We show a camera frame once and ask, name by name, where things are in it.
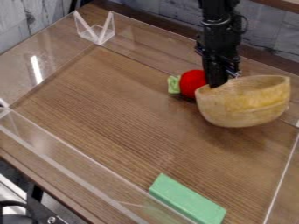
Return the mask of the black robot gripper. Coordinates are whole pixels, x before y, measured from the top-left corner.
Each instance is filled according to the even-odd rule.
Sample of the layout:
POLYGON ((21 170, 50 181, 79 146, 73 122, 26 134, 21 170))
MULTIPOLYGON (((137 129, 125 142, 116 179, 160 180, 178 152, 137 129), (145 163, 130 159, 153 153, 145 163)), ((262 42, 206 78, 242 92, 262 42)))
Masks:
POLYGON ((201 20, 202 35, 196 38, 196 53, 201 56, 205 81, 216 88, 228 81, 228 75, 237 76, 240 38, 242 22, 240 17, 201 20))

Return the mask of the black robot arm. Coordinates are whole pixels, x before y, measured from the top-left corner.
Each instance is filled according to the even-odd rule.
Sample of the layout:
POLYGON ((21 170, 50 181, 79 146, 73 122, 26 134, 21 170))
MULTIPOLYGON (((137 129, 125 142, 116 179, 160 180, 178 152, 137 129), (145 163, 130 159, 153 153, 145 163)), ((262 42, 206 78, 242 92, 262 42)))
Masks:
POLYGON ((236 11, 240 0, 198 0, 202 35, 194 51, 201 56, 205 81, 210 88, 238 76, 238 45, 248 30, 248 20, 236 11))

